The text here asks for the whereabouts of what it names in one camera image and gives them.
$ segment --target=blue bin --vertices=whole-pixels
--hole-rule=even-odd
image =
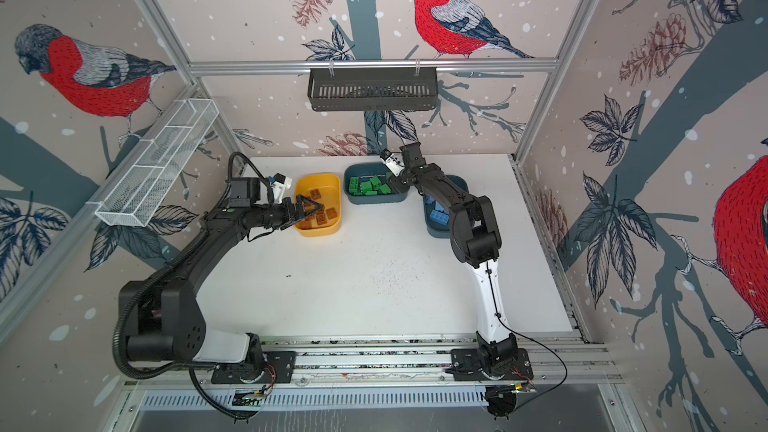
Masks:
[[[464,192],[469,192],[469,188],[467,187],[467,181],[459,176],[446,176],[448,180],[453,182],[456,187],[459,187]],[[451,236],[450,231],[448,230],[448,225],[443,225],[440,222],[437,222],[436,220],[430,218],[429,216],[432,214],[432,211],[435,210],[435,199],[429,196],[424,196],[424,222],[427,224],[427,232],[429,232],[429,235],[433,236],[434,238],[449,238]]]
[[[344,193],[351,203],[358,206],[363,204],[387,204],[406,200],[408,191],[403,194],[379,194],[377,196],[353,196],[350,194],[350,177],[360,177],[360,182],[366,182],[371,177],[378,177],[382,183],[386,182],[386,174],[389,169],[383,162],[368,162],[349,166],[344,171]]]

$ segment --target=blue lego brick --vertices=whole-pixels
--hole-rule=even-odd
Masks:
[[[432,213],[429,214],[429,218],[444,226],[448,224],[448,214],[444,214],[437,210],[433,210]]]

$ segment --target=yellow bin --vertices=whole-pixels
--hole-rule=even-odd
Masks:
[[[312,191],[316,191],[315,196],[319,193],[320,197],[313,198]],[[339,227],[341,227],[341,180],[338,176],[315,174],[302,177],[296,184],[296,195],[312,198],[323,206],[322,216],[317,217],[319,214],[315,214],[294,226],[299,234],[305,237],[320,237],[339,231]],[[325,219],[325,223],[318,224],[318,218],[321,222]]]

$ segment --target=metal grate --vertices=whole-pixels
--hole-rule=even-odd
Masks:
[[[307,95],[316,111],[432,110],[437,69],[312,69]]]
[[[236,410],[254,407],[232,407],[235,393],[254,389],[228,389],[208,393],[216,402]],[[445,385],[398,388],[342,389],[275,389],[258,408],[272,411],[369,409],[369,408],[427,408],[427,407],[485,407],[485,387],[474,385]],[[149,390],[144,396],[142,410],[200,410],[210,408],[195,390]]]
[[[140,140],[147,149],[96,211],[108,225],[146,226],[219,115],[213,100],[187,99],[176,104],[156,137]]]

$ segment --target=bird illustration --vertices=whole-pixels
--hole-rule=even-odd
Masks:
[[[768,139],[763,140],[768,146]],[[734,337],[733,355],[742,355],[741,341],[749,332],[768,328],[768,156],[757,160],[717,200],[714,215],[717,259],[705,260],[690,253],[685,238],[673,235],[683,243],[690,271],[697,261],[720,271],[752,311],[754,320],[743,331],[735,332],[719,317],[710,318]]]
[[[502,49],[518,57],[531,58],[515,49],[485,17],[485,12],[469,0],[414,0],[416,29],[425,42],[445,53],[469,54],[476,50]]]
[[[16,55],[27,74],[40,76],[80,110],[102,117],[125,117],[130,136],[130,114],[149,102],[149,91],[164,73],[176,70],[157,60],[141,59],[116,47],[95,46],[35,24],[16,37]]]

